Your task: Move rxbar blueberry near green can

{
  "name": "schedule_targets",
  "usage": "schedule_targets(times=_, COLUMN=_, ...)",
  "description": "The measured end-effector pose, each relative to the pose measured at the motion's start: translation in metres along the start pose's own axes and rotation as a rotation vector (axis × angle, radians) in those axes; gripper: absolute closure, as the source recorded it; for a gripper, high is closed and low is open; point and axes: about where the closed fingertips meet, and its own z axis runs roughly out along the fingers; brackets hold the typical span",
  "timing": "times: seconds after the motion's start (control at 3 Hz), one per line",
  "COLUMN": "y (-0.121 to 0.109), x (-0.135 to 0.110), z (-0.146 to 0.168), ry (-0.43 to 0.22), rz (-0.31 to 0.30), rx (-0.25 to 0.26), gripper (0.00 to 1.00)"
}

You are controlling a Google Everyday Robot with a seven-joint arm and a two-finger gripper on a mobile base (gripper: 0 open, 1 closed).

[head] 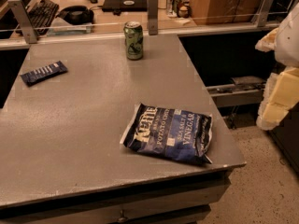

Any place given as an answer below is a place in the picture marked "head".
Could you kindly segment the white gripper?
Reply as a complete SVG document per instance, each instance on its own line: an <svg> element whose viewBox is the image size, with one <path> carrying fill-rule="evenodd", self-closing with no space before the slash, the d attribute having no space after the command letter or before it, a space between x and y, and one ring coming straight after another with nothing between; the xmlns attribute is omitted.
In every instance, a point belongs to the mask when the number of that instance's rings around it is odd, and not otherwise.
<svg viewBox="0 0 299 224"><path fill-rule="evenodd" d="M280 74L272 73L263 91L256 124L265 131L273 130L299 102L299 3L278 28L273 29L255 48L275 50L275 58L287 67Z"/></svg>

